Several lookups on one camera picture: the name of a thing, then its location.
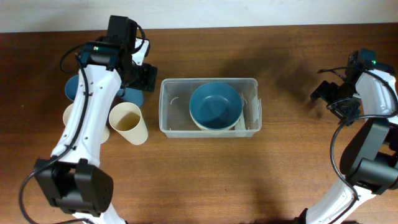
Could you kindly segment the blue cup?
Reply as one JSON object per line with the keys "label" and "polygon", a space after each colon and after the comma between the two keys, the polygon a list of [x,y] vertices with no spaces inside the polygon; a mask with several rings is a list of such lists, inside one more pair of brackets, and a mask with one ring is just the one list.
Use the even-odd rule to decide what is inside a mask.
{"label": "blue cup", "polygon": [[144,103],[144,94],[142,90],[121,88],[116,95],[120,97],[123,102],[134,103],[138,107],[141,107]]}
{"label": "blue cup", "polygon": [[71,77],[65,85],[65,88],[64,88],[65,95],[71,101],[75,100],[78,83],[79,83],[79,75],[75,75],[75,76]]}

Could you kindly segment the cream cup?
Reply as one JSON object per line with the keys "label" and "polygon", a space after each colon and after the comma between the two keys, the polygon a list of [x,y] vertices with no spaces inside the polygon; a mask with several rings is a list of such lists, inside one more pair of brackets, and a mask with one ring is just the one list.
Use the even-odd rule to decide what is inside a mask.
{"label": "cream cup", "polygon": [[[70,113],[72,112],[72,108],[73,108],[73,104],[70,104],[63,112],[63,123],[65,126],[67,125],[68,119],[70,117]],[[109,128],[107,126],[105,126],[104,133],[103,133],[102,140],[101,140],[102,144],[108,140],[109,135],[110,135]]]}
{"label": "cream cup", "polygon": [[133,145],[144,144],[149,137],[142,112],[134,103],[124,102],[116,105],[109,113],[109,123]]}

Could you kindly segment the blue bowl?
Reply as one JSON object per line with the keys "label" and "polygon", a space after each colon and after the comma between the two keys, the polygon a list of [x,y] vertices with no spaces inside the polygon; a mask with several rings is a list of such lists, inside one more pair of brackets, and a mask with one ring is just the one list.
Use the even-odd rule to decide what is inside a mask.
{"label": "blue bowl", "polygon": [[199,107],[221,108],[242,107],[238,91],[231,85],[223,82],[208,82],[200,85],[191,95],[190,108]]}

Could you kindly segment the white plastic fork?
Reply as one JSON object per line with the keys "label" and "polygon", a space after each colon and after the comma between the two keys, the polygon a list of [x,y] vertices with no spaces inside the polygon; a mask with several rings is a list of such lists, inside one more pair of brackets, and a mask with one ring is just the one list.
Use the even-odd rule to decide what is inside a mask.
{"label": "white plastic fork", "polygon": [[241,97],[241,101],[242,101],[242,113],[244,112],[244,106],[246,104],[246,100],[244,99],[243,93],[240,92],[239,93],[240,97]]}

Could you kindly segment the white plastic spoon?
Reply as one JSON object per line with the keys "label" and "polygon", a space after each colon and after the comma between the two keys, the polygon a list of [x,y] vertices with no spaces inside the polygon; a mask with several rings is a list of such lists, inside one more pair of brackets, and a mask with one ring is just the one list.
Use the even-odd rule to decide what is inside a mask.
{"label": "white plastic spoon", "polygon": [[234,126],[235,130],[245,130],[246,125],[245,125],[245,120],[244,120],[244,113],[241,113],[238,122]]}

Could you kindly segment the cream bowl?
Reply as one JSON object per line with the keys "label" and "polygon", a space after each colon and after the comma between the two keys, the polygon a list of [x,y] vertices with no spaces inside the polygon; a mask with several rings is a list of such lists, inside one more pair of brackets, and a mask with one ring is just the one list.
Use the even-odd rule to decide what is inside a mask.
{"label": "cream bowl", "polygon": [[242,107],[190,108],[192,120],[202,129],[221,131],[231,129],[239,120]]}

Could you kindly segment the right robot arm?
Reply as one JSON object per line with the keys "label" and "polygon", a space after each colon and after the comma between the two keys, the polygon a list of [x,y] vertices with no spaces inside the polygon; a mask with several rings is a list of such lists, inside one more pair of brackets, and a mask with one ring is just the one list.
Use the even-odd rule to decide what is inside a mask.
{"label": "right robot arm", "polygon": [[[396,73],[376,60],[373,50],[349,55],[343,67],[343,83],[322,82],[310,95],[322,99],[340,119],[330,144],[330,161],[338,180],[315,205],[306,208],[294,223],[346,223],[364,202],[397,189],[397,154],[380,151],[383,145],[397,152]],[[344,127],[363,119],[365,123],[335,161],[335,142]]]}

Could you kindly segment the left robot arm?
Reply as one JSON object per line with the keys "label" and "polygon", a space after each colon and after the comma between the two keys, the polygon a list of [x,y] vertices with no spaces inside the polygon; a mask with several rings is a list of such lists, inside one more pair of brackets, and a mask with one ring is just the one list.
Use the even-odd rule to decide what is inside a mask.
{"label": "left robot arm", "polygon": [[111,16],[105,36],[79,45],[79,81],[68,123],[50,159],[38,159],[35,178],[53,207],[75,222],[125,223],[114,209],[113,179],[100,169],[101,138],[116,93],[154,91],[157,68],[144,63],[150,49],[137,22]]}

